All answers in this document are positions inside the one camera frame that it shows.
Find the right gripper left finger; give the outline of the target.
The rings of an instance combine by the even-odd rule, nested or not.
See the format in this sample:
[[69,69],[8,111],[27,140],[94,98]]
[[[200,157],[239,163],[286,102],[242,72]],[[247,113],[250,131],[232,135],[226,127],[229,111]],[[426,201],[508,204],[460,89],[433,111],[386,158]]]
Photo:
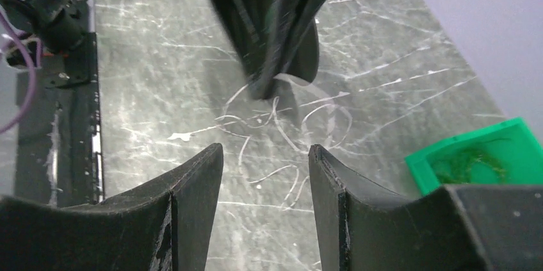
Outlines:
[[1,197],[2,270],[203,270],[222,182],[214,143],[99,204]]

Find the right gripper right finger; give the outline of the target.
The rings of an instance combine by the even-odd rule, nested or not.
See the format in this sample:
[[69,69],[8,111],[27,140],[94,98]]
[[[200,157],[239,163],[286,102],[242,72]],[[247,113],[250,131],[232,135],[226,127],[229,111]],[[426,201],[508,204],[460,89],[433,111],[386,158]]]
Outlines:
[[323,270],[541,270],[540,185],[445,185],[411,200],[309,151]]

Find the black cable spool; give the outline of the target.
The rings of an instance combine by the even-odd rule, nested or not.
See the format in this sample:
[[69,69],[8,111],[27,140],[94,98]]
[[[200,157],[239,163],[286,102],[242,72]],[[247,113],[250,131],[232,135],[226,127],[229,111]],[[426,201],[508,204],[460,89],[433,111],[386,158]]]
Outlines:
[[279,74],[314,81],[320,58],[315,16],[325,1],[211,0],[253,99],[269,99]]

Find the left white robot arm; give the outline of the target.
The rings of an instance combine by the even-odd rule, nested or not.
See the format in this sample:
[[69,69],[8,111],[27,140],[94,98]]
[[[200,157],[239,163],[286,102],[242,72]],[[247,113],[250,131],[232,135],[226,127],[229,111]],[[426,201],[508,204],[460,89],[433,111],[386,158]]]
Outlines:
[[1,0],[1,6],[12,26],[62,55],[66,68],[84,72],[97,63],[89,0]]

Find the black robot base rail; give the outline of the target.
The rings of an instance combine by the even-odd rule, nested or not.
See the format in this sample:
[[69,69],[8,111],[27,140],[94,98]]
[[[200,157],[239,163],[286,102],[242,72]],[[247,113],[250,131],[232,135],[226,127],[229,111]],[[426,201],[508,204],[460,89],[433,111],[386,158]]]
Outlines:
[[45,53],[17,130],[14,194],[58,207],[104,198],[96,34],[70,53]]

